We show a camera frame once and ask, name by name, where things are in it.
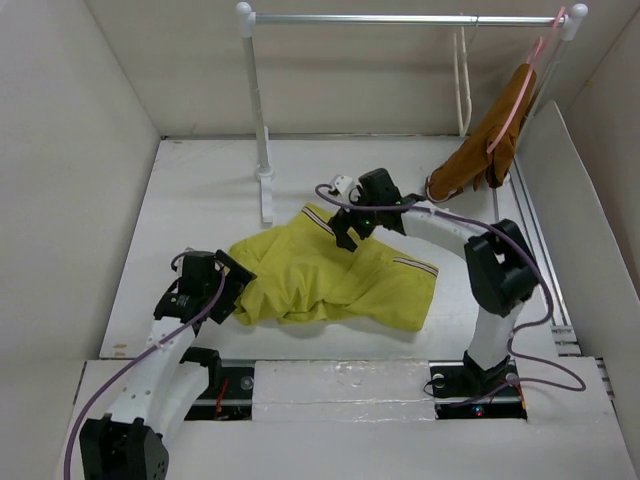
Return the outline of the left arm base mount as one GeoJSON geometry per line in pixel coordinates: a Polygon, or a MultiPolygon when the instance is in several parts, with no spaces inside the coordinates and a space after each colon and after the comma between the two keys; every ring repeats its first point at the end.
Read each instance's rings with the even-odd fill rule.
{"type": "Polygon", "coordinates": [[[245,421],[252,419],[255,361],[223,360],[221,373],[194,402],[186,421],[245,421]]]}

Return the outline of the yellow trousers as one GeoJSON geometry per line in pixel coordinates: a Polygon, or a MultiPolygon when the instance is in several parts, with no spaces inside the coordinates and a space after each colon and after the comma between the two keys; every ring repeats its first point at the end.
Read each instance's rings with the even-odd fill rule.
{"type": "Polygon", "coordinates": [[[229,254],[255,274],[236,303],[243,325],[339,322],[369,317],[420,331],[439,270],[374,238],[350,252],[337,246],[328,211],[307,203],[286,225],[241,240],[229,254]]]}

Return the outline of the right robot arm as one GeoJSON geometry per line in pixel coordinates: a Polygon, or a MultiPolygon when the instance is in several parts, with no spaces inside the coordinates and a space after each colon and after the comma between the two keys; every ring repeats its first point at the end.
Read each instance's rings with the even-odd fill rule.
{"type": "Polygon", "coordinates": [[[339,207],[328,221],[338,247],[353,252],[357,244],[351,232],[364,240],[383,227],[465,260],[478,316],[459,376],[476,394],[494,387],[509,362],[507,342],[517,317],[539,285],[536,263],[517,224],[488,225],[450,214],[420,195],[403,196],[384,168],[358,180],[338,175],[324,188],[323,198],[339,207]]]}

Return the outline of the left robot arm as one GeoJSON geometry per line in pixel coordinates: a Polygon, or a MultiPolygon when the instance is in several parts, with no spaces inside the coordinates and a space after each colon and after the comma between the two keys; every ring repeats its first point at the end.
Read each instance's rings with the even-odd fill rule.
{"type": "Polygon", "coordinates": [[[222,250],[187,250],[171,262],[176,279],[158,301],[144,350],[91,397],[122,389],[97,419],[82,408],[69,435],[63,476],[80,448],[87,479],[164,479],[169,443],[187,419],[246,420],[255,365],[227,363],[194,344],[203,324],[222,324],[256,276],[222,250]]]}

